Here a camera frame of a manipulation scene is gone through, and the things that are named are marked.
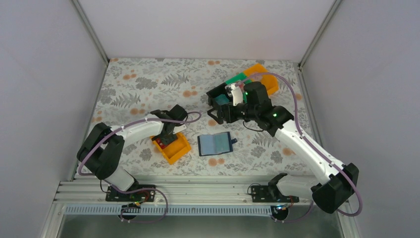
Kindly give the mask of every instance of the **patterned fabric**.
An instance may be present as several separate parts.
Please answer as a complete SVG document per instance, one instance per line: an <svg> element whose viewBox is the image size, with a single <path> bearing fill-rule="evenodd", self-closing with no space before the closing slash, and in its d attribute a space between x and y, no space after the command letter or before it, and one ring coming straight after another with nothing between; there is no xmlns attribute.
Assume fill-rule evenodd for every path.
<svg viewBox="0 0 420 238"><path fill-rule="evenodd" d="M207 115L206 92L236 74L261 63L270 72L284 76L297 93L299 120L312 134L293 63L276 60L208 60L208 59L111 59L106 71L91 128L98 122L121 125L138 120L156 110L168 110L175 104L187 111L201 111L203 117L183 131L192 150L170 165L146 138L127 146L120 164L133 175L241 176L277 175L280 172L310 174L295 153L267 132L254 132L242 121L217 124ZM293 99L286 85L271 95L274 105L293 113ZM254 122L248 127L258 129ZM200 157L197 136L230 131L238 142L232 153Z"/></svg>

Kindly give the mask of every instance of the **orange plastic tray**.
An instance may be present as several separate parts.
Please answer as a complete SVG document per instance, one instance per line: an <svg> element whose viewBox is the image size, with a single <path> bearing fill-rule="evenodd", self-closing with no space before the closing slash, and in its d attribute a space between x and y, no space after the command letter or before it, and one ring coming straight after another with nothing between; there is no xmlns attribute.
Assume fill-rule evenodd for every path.
<svg viewBox="0 0 420 238"><path fill-rule="evenodd" d="M255 73L266 73L266 72L268 72L268 70L264 68L264 66L262 66L261 64L257 63L256 65L244 70L243 73L249 77ZM268 95L271 95L278 90L278 82L277 82L276 77L274 77L273 75L263 75L260 77L261 77L260 82L266 87Z"/></svg>
<svg viewBox="0 0 420 238"><path fill-rule="evenodd" d="M168 163L173 165L177 160L179 160L183 155L187 154L191 150L190 143L188 143L187 138L179 132L176 133L177 140L170 143L165 148L161 148L156 141L153 141L153 144L158 148L162 153Z"/></svg>

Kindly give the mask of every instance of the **vent grille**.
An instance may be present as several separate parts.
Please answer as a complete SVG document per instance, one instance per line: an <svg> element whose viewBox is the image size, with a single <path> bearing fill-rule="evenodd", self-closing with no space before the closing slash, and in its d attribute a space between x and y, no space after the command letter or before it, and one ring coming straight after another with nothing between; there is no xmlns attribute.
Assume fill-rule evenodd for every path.
<svg viewBox="0 0 420 238"><path fill-rule="evenodd" d="M164 205L142 205L141 209L132 208L124 214L130 215L161 215L165 211ZM69 204L67 215L119 215L121 205ZM269 206L197 206L197 205L169 205L169 216L267 216L270 215Z"/></svg>

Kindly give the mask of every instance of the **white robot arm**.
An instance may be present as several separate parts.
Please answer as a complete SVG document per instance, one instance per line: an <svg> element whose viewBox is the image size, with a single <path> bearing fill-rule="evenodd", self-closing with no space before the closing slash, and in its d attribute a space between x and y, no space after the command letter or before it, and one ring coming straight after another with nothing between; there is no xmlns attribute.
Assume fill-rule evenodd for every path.
<svg viewBox="0 0 420 238"><path fill-rule="evenodd" d="M183 123L162 122L160 120L182 122L186 117L187 112L181 106L176 105L170 111L153 111L144 117L144 122L126 128L120 125L107 126L104 123L99 123L94 126L86 138L77 153L77 158L82 162L100 140L113 134L105 141L106 146L99 147L85 161L85 166L98 179L105 180L122 191L134 190L137 188L137 181L118 165L122 150L136 141L152 136L152 140L158 138L162 144L172 143L177 139L175 134L184 130L186 126Z"/></svg>
<svg viewBox="0 0 420 238"><path fill-rule="evenodd" d="M253 120L261 129L285 143L308 165L313 176L279 174L268 183L268 190L274 200L279 201L279 198L289 195L297 196L312 199L327 213L336 211L354 193L350 182L341 173L345 173L355 185L358 168L352 163L345 165L334 158L301 128L297 128L295 118L289 111L271 104L266 88L260 82L246 84L244 91L247 97L245 104L242 103L242 91L235 84L221 84L207 92L209 104L213 107L208 115L219 124L239 119ZM222 97L229 102L219 104Z"/></svg>

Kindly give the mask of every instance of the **white backdrop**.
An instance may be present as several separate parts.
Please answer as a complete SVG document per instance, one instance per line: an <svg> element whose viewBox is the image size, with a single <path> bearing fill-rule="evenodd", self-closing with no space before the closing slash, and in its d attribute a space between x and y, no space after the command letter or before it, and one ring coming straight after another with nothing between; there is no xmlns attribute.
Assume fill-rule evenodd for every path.
<svg viewBox="0 0 420 238"><path fill-rule="evenodd" d="M299 62L334 0L79 0L108 57Z"/></svg>
<svg viewBox="0 0 420 238"><path fill-rule="evenodd" d="M419 237L419 12L343 1L304 66L325 148L359 167L366 238Z"/></svg>
<svg viewBox="0 0 420 238"><path fill-rule="evenodd" d="M106 65L69 0L2 0L0 62L0 236L36 238Z"/></svg>

